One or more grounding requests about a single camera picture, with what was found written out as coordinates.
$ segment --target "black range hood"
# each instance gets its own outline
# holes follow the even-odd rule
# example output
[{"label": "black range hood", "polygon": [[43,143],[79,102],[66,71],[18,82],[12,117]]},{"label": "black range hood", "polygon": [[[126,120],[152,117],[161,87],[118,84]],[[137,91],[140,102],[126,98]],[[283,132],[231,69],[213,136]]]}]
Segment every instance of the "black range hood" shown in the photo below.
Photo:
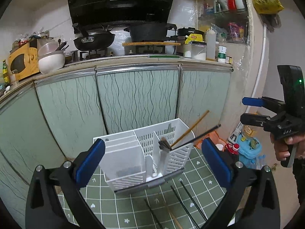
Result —
[{"label": "black range hood", "polygon": [[73,23],[86,30],[129,26],[144,21],[167,23],[173,0],[68,0]]}]

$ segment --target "yellow plastic bag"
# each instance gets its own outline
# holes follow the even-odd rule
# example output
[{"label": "yellow plastic bag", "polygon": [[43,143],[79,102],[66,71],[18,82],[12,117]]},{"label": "yellow plastic bag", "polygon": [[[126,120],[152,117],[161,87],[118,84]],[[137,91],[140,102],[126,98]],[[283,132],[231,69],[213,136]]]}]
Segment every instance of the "yellow plastic bag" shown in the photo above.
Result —
[{"label": "yellow plastic bag", "polygon": [[277,14],[282,11],[284,7],[279,0],[253,0],[253,6],[259,14]]}]

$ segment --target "blue gripper pad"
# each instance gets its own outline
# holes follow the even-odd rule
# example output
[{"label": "blue gripper pad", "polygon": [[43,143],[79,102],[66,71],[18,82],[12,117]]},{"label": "blue gripper pad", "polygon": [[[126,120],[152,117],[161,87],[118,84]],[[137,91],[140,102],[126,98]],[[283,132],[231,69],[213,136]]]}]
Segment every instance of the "blue gripper pad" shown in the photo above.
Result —
[{"label": "blue gripper pad", "polygon": [[97,139],[88,151],[81,152],[73,163],[76,164],[74,179],[78,188],[86,187],[105,154],[105,142]]},{"label": "blue gripper pad", "polygon": [[233,179],[233,160],[228,153],[219,151],[210,138],[203,140],[201,150],[219,185],[229,189]]}]

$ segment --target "blue plastic container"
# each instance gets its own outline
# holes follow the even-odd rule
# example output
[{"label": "blue plastic container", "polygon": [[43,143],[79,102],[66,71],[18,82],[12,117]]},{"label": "blue plastic container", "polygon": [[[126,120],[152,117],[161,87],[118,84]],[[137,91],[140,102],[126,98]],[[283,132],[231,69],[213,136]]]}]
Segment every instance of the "blue plastic container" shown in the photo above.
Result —
[{"label": "blue plastic container", "polygon": [[239,134],[237,137],[236,143],[239,144],[239,161],[241,161],[246,167],[250,168],[251,167],[251,160],[255,159],[260,152],[262,151],[262,146],[255,138],[255,140],[258,142],[258,145],[256,145],[256,149],[252,149],[250,147],[250,141],[245,140],[241,141],[242,135]]}]

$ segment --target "finger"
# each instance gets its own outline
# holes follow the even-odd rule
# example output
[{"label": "finger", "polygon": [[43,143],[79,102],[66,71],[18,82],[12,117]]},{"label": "finger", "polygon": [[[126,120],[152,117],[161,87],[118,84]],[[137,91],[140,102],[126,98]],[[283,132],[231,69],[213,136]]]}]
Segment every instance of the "finger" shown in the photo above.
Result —
[{"label": "finger", "polygon": [[270,133],[270,140],[271,140],[271,143],[274,144],[274,135],[272,133]]},{"label": "finger", "polygon": [[285,142],[288,145],[293,145],[305,140],[305,133],[299,133],[297,135],[293,135],[291,137],[285,138]]},{"label": "finger", "polygon": [[301,141],[295,153],[295,158],[299,158],[305,154],[305,141]]},{"label": "finger", "polygon": [[275,152],[285,152],[285,151],[288,151],[288,146],[283,142],[281,141],[276,141],[274,143],[274,150]]},{"label": "finger", "polygon": [[284,161],[284,160],[286,160],[287,157],[290,156],[290,153],[289,153],[289,151],[276,152],[275,156],[278,161]]}]

